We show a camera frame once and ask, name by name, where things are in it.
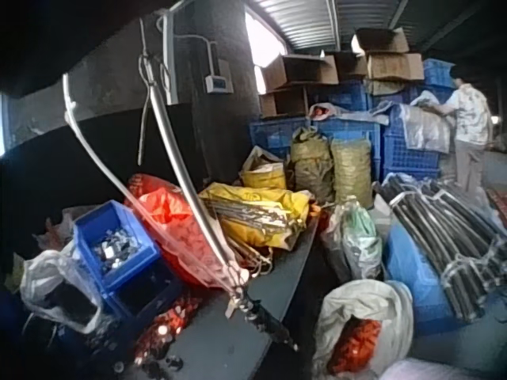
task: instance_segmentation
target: electrical box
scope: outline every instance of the electrical box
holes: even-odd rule
[[[206,77],[206,91],[208,93],[233,93],[229,80],[218,75]]]

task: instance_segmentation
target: gray pants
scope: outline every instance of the gray pants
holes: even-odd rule
[[[481,186],[484,167],[484,146],[456,140],[458,184],[470,194]]]

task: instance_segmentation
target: cardboard box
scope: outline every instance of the cardboard box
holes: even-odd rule
[[[409,43],[403,28],[395,30],[379,28],[357,29],[352,39],[352,50],[356,54],[408,53]]]
[[[420,54],[371,54],[368,56],[368,78],[380,81],[424,81],[422,57]]]
[[[341,51],[339,53],[330,53],[334,57],[334,65],[338,72],[340,82],[351,79],[363,79],[368,75],[368,66],[366,58],[358,56],[351,51]]]
[[[260,95],[262,117],[305,116],[308,96],[305,87],[279,89]]]
[[[333,57],[321,59],[313,55],[280,55],[262,69],[262,75],[268,91],[307,83],[338,83]]]

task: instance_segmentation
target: orange items in bag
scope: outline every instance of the orange items in bag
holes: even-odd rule
[[[352,317],[344,326],[327,368],[331,374],[362,371],[373,357],[382,323]]]
[[[159,236],[143,221],[144,227],[160,245],[162,256],[170,262],[174,271],[189,283],[222,287],[216,277],[227,282],[223,266],[202,234],[180,188],[146,174],[134,175],[129,188],[171,239],[169,241]]]

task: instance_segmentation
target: ceiling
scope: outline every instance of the ceiling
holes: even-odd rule
[[[495,0],[249,0],[293,51],[349,50],[358,28],[403,27],[425,56],[505,72],[507,32]],[[336,7],[337,29],[330,14]]]

